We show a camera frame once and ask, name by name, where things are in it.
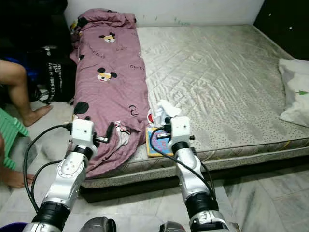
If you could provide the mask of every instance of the pink blanket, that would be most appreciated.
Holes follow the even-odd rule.
[[[74,116],[90,117],[98,135],[116,123],[108,144],[100,144],[87,177],[115,169],[145,142],[148,91],[135,17],[92,9],[79,17],[74,51],[77,63]]]

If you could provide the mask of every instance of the quilted mattress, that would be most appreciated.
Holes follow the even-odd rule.
[[[192,142],[210,170],[309,154],[309,128],[285,122],[280,58],[292,59],[254,26],[138,28],[152,109],[165,99],[191,119]],[[145,145],[87,188],[174,175]]]

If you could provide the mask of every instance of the white wall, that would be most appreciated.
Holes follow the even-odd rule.
[[[252,24],[264,0],[68,0],[70,25],[84,11],[107,8],[134,13],[139,27]]]

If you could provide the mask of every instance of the white pillow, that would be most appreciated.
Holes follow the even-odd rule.
[[[280,119],[309,127],[309,61],[279,60],[286,106]]]

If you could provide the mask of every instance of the green stool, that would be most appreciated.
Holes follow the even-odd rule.
[[[4,166],[14,170],[16,164],[9,158],[9,152],[18,133],[28,136],[28,130],[17,118],[11,117],[4,110],[0,109],[0,132],[4,138],[5,144]]]

